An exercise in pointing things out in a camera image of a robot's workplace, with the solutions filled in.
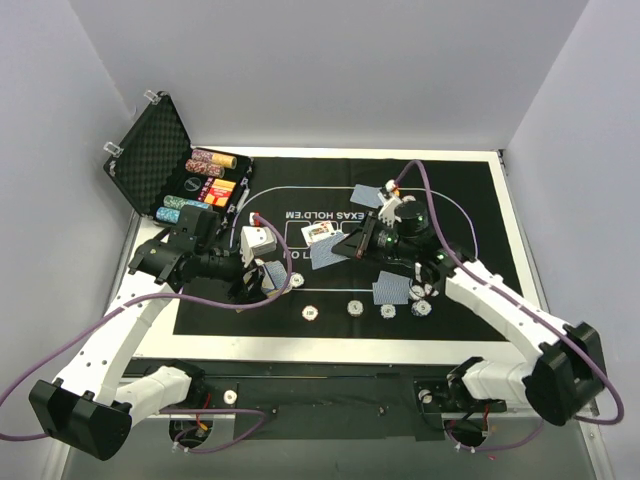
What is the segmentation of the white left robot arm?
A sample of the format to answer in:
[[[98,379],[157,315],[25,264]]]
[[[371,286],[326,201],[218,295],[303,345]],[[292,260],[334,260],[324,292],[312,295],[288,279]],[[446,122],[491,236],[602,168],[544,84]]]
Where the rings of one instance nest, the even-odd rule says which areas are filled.
[[[240,246],[213,245],[220,225],[212,210],[187,206],[178,223],[135,251],[104,321],[51,382],[40,380],[29,402],[44,433],[99,460],[112,458],[131,429],[161,410],[192,412],[206,403],[204,373],[182,360],[158,367],[128,385],[120,383],[138,346],[177,293],[197,278],[243,282],[256,256],[276,248],[273,232],[253,221]]]

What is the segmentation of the blue playing card box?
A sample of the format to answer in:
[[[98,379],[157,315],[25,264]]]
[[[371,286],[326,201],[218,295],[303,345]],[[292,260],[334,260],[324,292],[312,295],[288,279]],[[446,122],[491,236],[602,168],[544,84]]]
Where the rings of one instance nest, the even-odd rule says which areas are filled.
[[[243,281],[251,294],[261,293],[271,297],[283,287],[286,275],[282,262],[256,259],[245,273]]]

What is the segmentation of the red 100 chip stack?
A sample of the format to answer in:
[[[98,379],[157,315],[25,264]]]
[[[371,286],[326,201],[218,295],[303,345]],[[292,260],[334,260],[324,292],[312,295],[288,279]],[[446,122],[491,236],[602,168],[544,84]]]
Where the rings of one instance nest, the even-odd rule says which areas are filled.
[[[313,305],[306,305],[301,311],[302,317],[308,321],[314,321],[319,315],[319,310]]]

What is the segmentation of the grey 1 chip stack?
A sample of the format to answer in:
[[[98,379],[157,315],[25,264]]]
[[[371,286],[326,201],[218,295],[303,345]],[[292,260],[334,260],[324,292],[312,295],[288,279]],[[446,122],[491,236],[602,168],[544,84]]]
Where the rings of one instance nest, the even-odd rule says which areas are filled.
[[[347,312],[352,317],[359,317],[364,313],[364,305],[359,300],[351,300],[347,304]]]

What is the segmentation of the blue 5 chip stack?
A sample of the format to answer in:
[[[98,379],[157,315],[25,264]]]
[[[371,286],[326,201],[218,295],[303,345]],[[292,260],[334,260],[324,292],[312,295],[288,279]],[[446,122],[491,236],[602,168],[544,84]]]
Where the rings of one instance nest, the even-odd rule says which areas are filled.
[[[396,307],[393,304],[383,304],[379,309],[380,316],[384,319],[393,319],[397,315]]]

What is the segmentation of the blue chips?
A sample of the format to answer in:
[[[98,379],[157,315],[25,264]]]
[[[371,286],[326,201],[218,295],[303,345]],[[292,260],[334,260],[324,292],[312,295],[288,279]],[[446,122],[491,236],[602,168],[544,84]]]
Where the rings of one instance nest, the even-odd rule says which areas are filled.
[[[420,299],[412,303],[411,305],[411,313],[416,317],[426,317],[432,311],[431,304],[425,299]]]
[[[294,272],[290,277],[290,286],[292,288],[300,288],[304,285],[304,276],[298,272]]]

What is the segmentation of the grey chips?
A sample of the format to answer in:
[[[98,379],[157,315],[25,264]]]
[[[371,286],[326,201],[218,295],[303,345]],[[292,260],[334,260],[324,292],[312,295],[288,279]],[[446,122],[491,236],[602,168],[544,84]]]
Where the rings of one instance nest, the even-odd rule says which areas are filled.
[[[409,290],[409,297],[413,301],[418,301],[425,297],[425,290],[421,285],[412,285]]]

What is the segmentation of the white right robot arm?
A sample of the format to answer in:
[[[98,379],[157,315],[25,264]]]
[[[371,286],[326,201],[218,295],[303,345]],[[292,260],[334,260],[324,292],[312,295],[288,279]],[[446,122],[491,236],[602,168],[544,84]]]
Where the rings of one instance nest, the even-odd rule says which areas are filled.
[[[597,331],[539,310],[479,259],[446,245],[423,203],[396,202],[368,213],[332,251],[412,270],[416,282],[469,309],[520,352],[519,363],[473,356],[451,370],[446,394],[453,406],[527,403],[546,422],[562,426],[604,390]]]

